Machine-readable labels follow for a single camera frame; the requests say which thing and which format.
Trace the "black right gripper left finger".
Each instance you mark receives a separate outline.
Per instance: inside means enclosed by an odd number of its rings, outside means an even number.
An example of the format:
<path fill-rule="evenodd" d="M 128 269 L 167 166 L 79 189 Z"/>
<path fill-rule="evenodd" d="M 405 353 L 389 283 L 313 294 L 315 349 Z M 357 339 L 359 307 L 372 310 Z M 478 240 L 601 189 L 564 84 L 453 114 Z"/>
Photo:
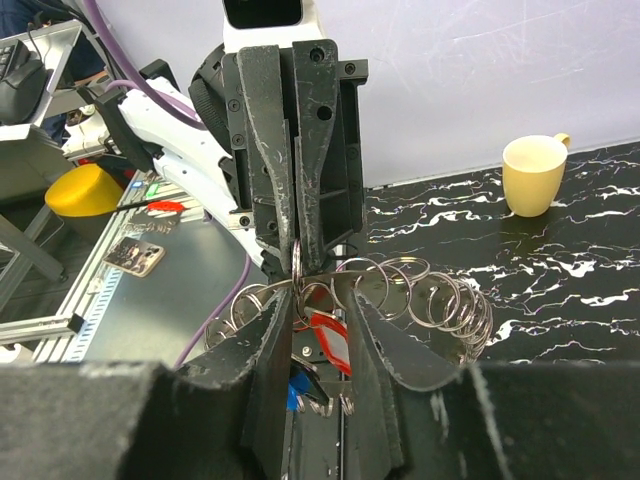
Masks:
<path fill-rule="evenodd" d="M 232 337 L 176 370 L 194 427 L 187 448 L 200 479 L 281 475 L 292 353 L 293 295 L 277 291 Z"/>

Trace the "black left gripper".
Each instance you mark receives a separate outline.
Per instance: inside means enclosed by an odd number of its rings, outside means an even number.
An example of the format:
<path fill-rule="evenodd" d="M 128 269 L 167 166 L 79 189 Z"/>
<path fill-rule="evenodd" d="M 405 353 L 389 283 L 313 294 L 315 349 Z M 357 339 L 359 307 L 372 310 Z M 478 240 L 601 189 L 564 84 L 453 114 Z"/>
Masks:
<path fill-rule="evenodd" d="M 317 270 L 363 226 L 358 88 L 365 59 L 342 60 L 330 39 L 245 47 L 223 58 L 232 155 L 241 206 L 257 243 L 284 273 L 292 249 Z"/>

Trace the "red plastic key tag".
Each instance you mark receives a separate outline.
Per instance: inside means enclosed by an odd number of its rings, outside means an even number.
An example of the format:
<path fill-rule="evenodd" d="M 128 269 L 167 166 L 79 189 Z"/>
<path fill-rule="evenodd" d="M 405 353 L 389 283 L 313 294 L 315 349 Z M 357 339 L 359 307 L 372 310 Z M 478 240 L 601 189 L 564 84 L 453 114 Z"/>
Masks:
<path fill-rule="evenodd" d="M 313 330 L 321 351 L 334 367 L 346 376 L 352 375 L 346 326 L 333 313 L 305 307 L 304 319 Z"/>

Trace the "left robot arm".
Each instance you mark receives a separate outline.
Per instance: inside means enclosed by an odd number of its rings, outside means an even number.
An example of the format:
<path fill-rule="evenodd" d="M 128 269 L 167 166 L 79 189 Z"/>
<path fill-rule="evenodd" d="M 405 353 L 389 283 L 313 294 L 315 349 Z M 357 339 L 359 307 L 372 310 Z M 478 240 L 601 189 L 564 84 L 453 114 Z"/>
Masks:
<path fill-rule="evenodd" d="M 187 94 L 164 61 L 148 85 L 204 115 L 178 120 L 143 91 L 108 88 L 95 105 L 131 166 L 176 185 L 269 272 L 328 269 L 364 222 L 358 90 L 366 60 L 330 39 L 214 50 Z"/>

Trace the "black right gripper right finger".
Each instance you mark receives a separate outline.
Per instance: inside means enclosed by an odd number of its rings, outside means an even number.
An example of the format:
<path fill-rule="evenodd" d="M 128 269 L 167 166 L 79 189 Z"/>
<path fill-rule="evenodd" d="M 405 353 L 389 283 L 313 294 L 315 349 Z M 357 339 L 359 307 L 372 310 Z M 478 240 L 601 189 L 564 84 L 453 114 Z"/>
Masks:
<path fill-rule="evenodd" d="M 458 368 L 383 319 L 358 290 L 347 295 L 353 417 L 365 479 L 444 479 L 450 415 L 440 388 Z"/>

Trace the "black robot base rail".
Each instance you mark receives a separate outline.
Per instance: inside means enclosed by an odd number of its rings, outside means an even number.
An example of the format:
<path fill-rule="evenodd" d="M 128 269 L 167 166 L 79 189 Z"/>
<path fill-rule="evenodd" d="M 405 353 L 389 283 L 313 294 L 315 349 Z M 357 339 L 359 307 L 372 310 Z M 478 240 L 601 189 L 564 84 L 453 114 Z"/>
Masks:
<path fill-rule="evenodd" d="M 288 413 L 281 477 L 283 479 L 359 479 L 351 417 L 336 400 L 329 417 L 305 407 Z"/>

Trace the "blue plastic key tag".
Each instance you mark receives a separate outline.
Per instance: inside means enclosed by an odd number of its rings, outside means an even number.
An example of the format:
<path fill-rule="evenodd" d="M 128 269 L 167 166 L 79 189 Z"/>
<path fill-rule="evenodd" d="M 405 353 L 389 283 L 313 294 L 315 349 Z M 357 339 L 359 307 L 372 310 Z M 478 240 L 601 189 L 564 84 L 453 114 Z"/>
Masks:
<path fill-rule="evenodd" d="M 328 406 L 330 402 L 330 397 L 320 385 L 317 373 L 292 362 L 288 380 L 287 410 L 299 411 L 303 397 L 321 407 Z"/>

